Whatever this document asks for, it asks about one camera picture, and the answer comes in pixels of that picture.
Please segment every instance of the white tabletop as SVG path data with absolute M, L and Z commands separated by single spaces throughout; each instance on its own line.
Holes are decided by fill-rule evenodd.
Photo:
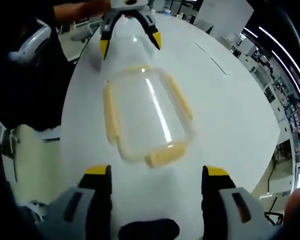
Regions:
M 88 167 L 112 166 L 114 236 L 129 222 L 170 218 L 180 227 L 179 239 L 199 239 L 204 229 L 202 166 L 226 169 L 237 186 L 251 192 L 270 162 L 280 130 L 263 91 L 225 47 L 175 17 L 156 14 L 155 19 L 162 49 L 148 47 L 147 64 L 173 75 L 192 109 L 195 137 L 185 155 L 170 165 L 151 169 L 144 163 L 124 162 L 118 148 L 109 144 L 103 109 L 104 69 L 109 70 L 109 65 L 118 68 L 118 59 L 116 64 L 109 60 L 111 56 L 102 61 L 99 31 L 83 51 L 68 87 L 61 154 L 72 184 L 78 183 Z M 120 36 L 120 30 L 128 26 L 131 31 L 126 36 L 147 45 L 147 37 L 135 21 L 120 19 L 114 35 Z M 112 38 L 109 54 L 116 41 L 116 36 Z M 138 54 L 124 47 L 122 51 L 127 59 Z

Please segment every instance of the ceiling light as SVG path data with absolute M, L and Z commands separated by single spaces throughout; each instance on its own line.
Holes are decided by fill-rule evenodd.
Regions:
M 252 36 L 254 36 L 256 39 L 258 38 L 257 35 L 255 35 L 252 31 L 250 31 L 248 28 L 244 28 L 248 33 L 250 33 Z
M 298 90 L 299 94 L 300 94 L 300 88 L 298 86 L 298 83 L 296 82 L 296 80 L 294 79 L 293 75 L 291 74 L 291 72 L 289 71 L 289 69 L 287 68 L 287 66 L 284 64 L 284 62 L 280 59 L 280 57 L 274 52 L 272 51 L 272 53 L 275 55 L 275 57 L 280 61 L 280 63 L 282 64 L 282 66 L 285 68 L 285 70 L 287 71 L 287 73 L 289 74 L 290 78 L 293 80 L 296 89 Z
M 284 53 L 289 57 L 289 59 L 293 62 L 294 66 L 296 67 L 296 69 L 298 70 L 298 72 L 300 73 L 300 68 L 297 65 L 296 61 L 292 58 L 292 56 L 288 53 L 288 51 L 284 48 L 284 46 L 282 46 L 277 39 L 275 39 L 270 33 L 268 33 L 266 30 L 264 30 L 262 27 L 259 27 L 259 29 L 261 31 L 263 31 L 265 34 L 267 34 L 276 44 L 278 44 L 278 46 L 284 51 Z

